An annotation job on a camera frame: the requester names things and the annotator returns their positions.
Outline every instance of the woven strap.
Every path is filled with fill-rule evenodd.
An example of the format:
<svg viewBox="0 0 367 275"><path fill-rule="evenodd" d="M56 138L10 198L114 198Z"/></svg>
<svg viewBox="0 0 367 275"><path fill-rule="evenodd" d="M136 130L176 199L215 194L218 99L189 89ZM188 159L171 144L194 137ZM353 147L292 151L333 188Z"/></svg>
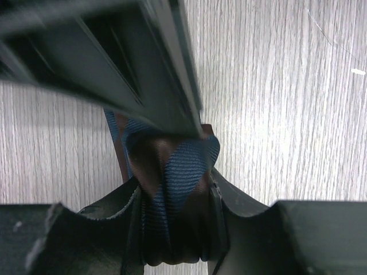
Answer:
<svg viewBox="0 0 367 275"><path fill-rule="evenodd" d="M105 114L123 180L136 177L142 190L142 260L152 266L206 261L209 174L220 149L211 126L202 126L200 139L187 139Z"/></svg>

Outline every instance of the wood grain surface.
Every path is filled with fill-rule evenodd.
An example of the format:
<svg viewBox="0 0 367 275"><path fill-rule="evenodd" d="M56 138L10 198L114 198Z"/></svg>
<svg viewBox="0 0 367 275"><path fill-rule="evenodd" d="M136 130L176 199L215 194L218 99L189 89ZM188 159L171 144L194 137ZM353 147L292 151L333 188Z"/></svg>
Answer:
<svg viewBox="0 0 367 275"><path fill-rule="evenodd" d="M268 205L367 201L367 2L186 0L186 9L219 171ZM0 203L79 210L121 184L100 107L0 85Z"/></svg>

